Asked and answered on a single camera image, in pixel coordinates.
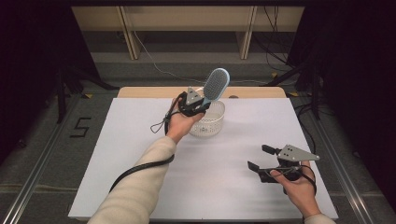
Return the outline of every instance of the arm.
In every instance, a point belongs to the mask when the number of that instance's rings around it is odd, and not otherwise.
[[[309,161],[302,161],[302,165],[309,166]],[[309,168],[303,167],[303,173],[314,179]],[[334,223],[330,218],[321,214],[317,200],[315,199],[314,187],[304,177],[300,177],[296,181],[289,181],[280,172],[273,170],[271,176],[281,184],[294,205],[300,210],[304,217],[305,224],[331,224]]]
[[[172,116],[167,135],[146,149],[135,165],[169,159],[175,154],[177,143],[203,116]],[[106,196],[89,223],[149,223],[168,167],[169,164],[148,168],[124,177]]]

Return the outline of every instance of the hand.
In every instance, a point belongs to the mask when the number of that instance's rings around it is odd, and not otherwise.
[[[187,117],[182,113],[174,114],[169,121],[169,130],[166,136],[172,138],[177,144],[184,135],[189,133],[192,125],[203,117],[204,113],[200,113],[192,117]]]
[[[309,161],[302,161],[302,165],[310,167]],[[303,173],[309,178],[314,179],[315,176],[309,168],[302,167]],[[285,188],[289,199],[300,210],[304,218],[320,214],[317,200],[315,199],[314,187],[305,179],[300,177],[298,180],[289,181],[285,176],[276,170],[271,171],[271,176]]]

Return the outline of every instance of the white table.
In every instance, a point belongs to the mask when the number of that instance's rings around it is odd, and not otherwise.
[[[261,146],[286,144],[309,150],[287,98],[221,99],[226,112],[223,128],[210,138],[192,135],[177,146],[175,160],[165,177],[152,220],[166,221],[281,221],[302,215],[278,184],[263,184],[248,169],[248,161],[261,168],[278,166],[275,156]],[[114,180],[131,168],[147,146],[163,136],[152,124],[162,120],[171,99],[117,98],[78,189],[70,217],[89,219],[108,194]],[[317,200],[330,218],[338,216],[316,173]]]

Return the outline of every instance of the beige sleeve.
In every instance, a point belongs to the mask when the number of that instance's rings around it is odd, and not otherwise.
[[[304,224],[335,224],[335,222],[323,214],[318,214],[306,218]]]
[[[176,152],[169,137],[155,141],[135,165],[163,161]],[[89,223],[149,223],[169,164],[148,168],[124,177],[106,196]]]

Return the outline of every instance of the table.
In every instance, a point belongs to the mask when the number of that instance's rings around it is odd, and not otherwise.
[[[151,133],[149,125],[162,119],[171,98],[182,89],[187,88],[130,87],[120,90],[107,114],[70,217],[89,218],[106,197],[115,178],[130,168],[150,142],[163,136],[163,132]],[[239,99],[227,98],[232,95]],[[301,219],[300,212],[283,194],[282,187],[261,183],[247,164],[252,161],[262,167],[277,166],[275,156],[261,151],[262,144],[272,147],[291,144],[309,150],[290,100],[278,87],[229,87],[223,97],[221,101],[226,105],[226,113],[222,130],[210,138],[187,135],[180,141],[151,220]],[[337,219],[314,162],[312,169],[317,175],[318,205],[323,213]]]

